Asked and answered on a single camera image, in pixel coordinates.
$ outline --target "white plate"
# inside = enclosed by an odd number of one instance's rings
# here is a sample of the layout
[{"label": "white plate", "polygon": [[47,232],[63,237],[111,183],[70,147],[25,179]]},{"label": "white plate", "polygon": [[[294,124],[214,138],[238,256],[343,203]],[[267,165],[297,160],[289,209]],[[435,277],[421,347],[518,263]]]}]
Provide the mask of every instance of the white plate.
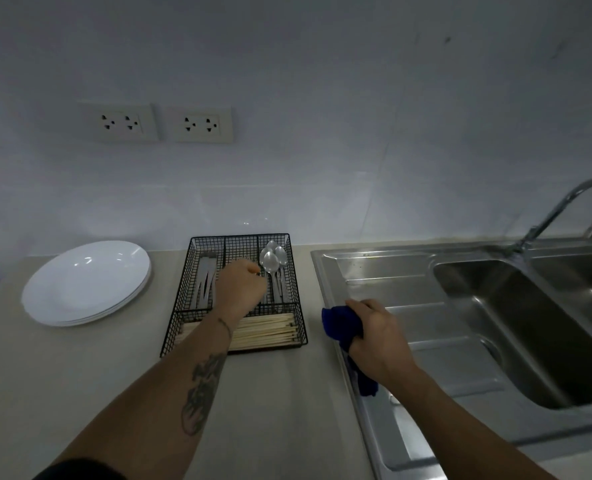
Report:
[{"label": "white plate", "polygon": [[150,268],[143,248],[126,241],[86,244],[53,258],[22,291],[25,311],[39,322],[80,321],[132,295]]},{"label": "white plate", "polygon": [[92,315],[90,317],[83,318],[83,319],[80,319],[80,320],[74,320],[74,321],[71,321],[71,322],[53,322],[53,323],[51,323],[51,322],[43,322],[42,321],[42,322],[39,322],[39,323],[42,323],[43,325],[49,325],[49,326],[75,326],[75,325],[82,325],[84,323],[89,323],[89,322],[93,322],[93,321],[96,321],[96,320],[100,320],[101,318],[105,318],[107,315],[111,315],[112,313],[117,312],[123,306],[125,306],[126,304],[128,304],[134,298],[136,298],[140,294],[140,292],[142,290],[144,290],[145,286],[147,286],[147,283],[149,282],[149,276],[150,275],[151,275],[151,271],[149,271],[149,273],[145,277],[145,279],[142,282],[142,284],[132,294],[130,294],[127,298],[125,298],[123,301],[121,301],[116,306],[112,306],[110,309],[105,310],[104,312],[101,312],[101,313],[99,313],[97,315]]}]

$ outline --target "forearm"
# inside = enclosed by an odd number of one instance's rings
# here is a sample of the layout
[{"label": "forearm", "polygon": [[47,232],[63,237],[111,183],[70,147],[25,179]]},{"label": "forearm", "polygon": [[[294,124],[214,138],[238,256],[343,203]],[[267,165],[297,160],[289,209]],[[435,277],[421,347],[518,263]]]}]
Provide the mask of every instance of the forearm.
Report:
[{"label": "forearm", "polygon": [[396,374],[390,392],[410,413],[450,480],[555,480],[452,400],[425,372]]},{"label": "forearm", "polygon": [[182,344],[101,411],[56,462],[92,458],[129,480],[182,478],[239,318],[218,310],[208,314]]}]

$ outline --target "tattoo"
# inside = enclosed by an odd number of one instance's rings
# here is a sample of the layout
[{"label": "tattoo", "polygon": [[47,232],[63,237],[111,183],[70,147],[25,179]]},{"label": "tattoo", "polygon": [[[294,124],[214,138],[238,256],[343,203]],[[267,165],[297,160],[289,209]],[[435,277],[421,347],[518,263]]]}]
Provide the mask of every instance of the tattoo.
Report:
[{"label": "tattoo", "polygon": [[231,333],[231,329],[229,328],[229,325],[227,325],[225,323],[225,321],[220,317],[218,317],[218,322],[222,323],[225,326],[225,328],[227,329],[227,333],[229,334],[229,340],[231,340],[231,338],[233,337],[233,334]]},{"label": "tattoo", "polygon": [[197,386],[189,389],[187,402],[180,415],[182,429],[189,436],[200,433],[207,422],[226,358],[226,352],[211,354],[204,362],[197,363],[193,370],[192,379],[197,382]]}]

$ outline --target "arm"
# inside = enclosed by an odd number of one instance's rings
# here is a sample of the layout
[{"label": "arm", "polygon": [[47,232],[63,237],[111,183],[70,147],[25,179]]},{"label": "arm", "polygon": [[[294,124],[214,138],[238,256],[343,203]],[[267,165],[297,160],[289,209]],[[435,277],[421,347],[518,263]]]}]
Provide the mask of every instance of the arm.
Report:
[{"label": "arm", "polygon": [[129,480],[181,479],[200,442],[232,332],[266,290],[259,272],[246,260],[223,268],[216,308],[101,411],[54,463],[91,458]]},{"label": "arm", "polygon": [[420,370],[396,318],[379,302],[348,300],[347,305],[364,328],[364,338],[354,339],[349,355],[407,409],[449,480],[555,480]]}]

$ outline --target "sink basin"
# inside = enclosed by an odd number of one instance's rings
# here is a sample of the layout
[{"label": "sink basin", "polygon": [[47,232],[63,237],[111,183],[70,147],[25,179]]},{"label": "sink basin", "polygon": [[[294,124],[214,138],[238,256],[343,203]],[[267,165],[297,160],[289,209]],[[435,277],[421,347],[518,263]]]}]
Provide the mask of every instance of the sink basin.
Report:
[{"label": "sink basin", "polygon": [[592,322],[592,254],[535,257],[531,265]]},{"label": "sink basin", "polygon": [[592,403],[592,338],[503,261],[439,264],[436,279],[516,387],[549,409]]}]

